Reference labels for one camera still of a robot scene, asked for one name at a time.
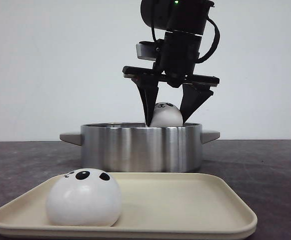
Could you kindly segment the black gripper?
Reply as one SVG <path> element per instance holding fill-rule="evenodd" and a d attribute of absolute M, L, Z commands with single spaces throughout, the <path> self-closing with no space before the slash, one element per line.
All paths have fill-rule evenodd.
<path fill-rule="evenodd" d="M 180 112 L 183 123 L 214 94 L 210 87 L 216 87 L 220 79 L 215 76 L 194 74 L 196 64 L 206 61 L 215 51 L 219 39 L 212 43 L 206 55 L 199 57 L 202 37 L 185 32 L 166 32 L 161 50 L 161 59 L 154 61 L 152 68 L 124 66 L 125 78 L 137 86 L 145 123 L 150 126 L 159 92 L 158 83 L 168 83 L 173 88 L 182 85 L 183 97 Z"/>

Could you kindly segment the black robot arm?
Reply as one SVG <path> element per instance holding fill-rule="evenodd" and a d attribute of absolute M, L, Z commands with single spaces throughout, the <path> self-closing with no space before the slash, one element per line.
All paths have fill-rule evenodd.
<path fill-rule="evenodd" d="M 220 31 L 209 18 L 214 7 L 211 0 L 143 0 L 140 13 L 143 22 L 154 30 L 164 30 L 164 38 L 141 41 L 136 45 L 138 59 L 153 61 L 152 68 L 124 66 L 123 75 L 137 86 L 145 123 L 150 125 L 159 92 L 158 83 L 182 87 L 180 112 L 184 121 L 214 93 L 220 79 L 194 74 L 197 64 L 205 62 L 216 51 Z"/>

